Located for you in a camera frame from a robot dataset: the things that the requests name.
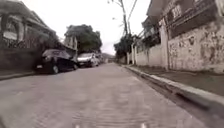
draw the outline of sky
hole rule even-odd
[[[123,35],[122,9],[108,0],[21,0],[34,10],[43,21],[64,38],[69,25],[91,25],[94,31],[100,31],[103,42],[102,51],[115,54],[113,45]],[[129,15],[135,0],[124,0]],[[150,0],[138,0],[130,19],[131,31],[139,34]]]

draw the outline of white car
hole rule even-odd
[[[99,59],[95,53],[83,53],[78,57],[78,65],[80,67],[96,67],[99,66]]]

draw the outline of railing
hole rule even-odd
[[[198,3],[196,3],[196,5],[193,8],[190,8],[189,10],[187,10],[186,12],[184,12],[181,16],[173,19],[172,21],[168,21],[168,25],[167,28],[170,29],[172,31],[171,35],[172,38],[184,33],[186,31],[191,30],[192,28],[194,28],[193,24],[185,24],[186,22],[190,21],[190,20],[200,20],[200,24],[197,24],[197,26],[195,27],[199,27],[200,25],[203,25],[211,20],[214,20],[215,18],[215,11],[217,10],[216,4],[214,0],[201,0]],[[207,13],[209,14],[209,17],[200,17],[200,18],[204,18],[205,20],[201,20],[201,19],[195,19],[196,17],[199,17],[200,15],[202,15],[202,13]]]

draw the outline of black car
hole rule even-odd
[[[57,74],[60,71],[78,68],[76,60],[66,51],[49,49],[46,50],[40,59],[35,63],[35,71],[44,71]]]

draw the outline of car wheel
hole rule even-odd
[[[91,65],[90,65],[90,67],[95,67],[95,64],[94,64],[94,62],[91,62]]]
[[[59,73],[59,68],[57,65],[53,65],[52,67],[52,71],[53,71],[53,74],[58,74]]]
[[[74,69],[74,70],[77,70],[77,69],[78,69],[78,66],[77,66],[76,64],[74,64],[74,65],[73,65],[73,69]]]

